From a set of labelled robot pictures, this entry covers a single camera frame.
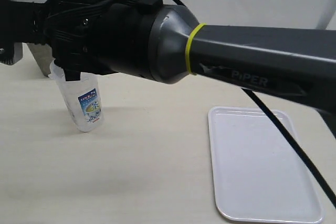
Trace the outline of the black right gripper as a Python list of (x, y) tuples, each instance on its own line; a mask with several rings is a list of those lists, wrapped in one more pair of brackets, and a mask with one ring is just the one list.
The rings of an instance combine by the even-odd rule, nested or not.
[(1, 44), (49, 45), (56, 64), (71, 72), (98, 75), (113, 71), (89, 47), (93, 23), (113, 0), (47, 0), (45, 3), (1, 0)]

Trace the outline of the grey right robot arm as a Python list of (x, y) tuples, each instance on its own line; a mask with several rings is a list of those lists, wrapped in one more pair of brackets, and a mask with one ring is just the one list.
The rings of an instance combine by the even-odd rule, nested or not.
[(47, 44), (67, 80), (125, 73), (173, 84), (198, 74), (318, 111), (335, 132), (335, 31), (207, 25), (163, 0), (1, 0), (1, 62)]

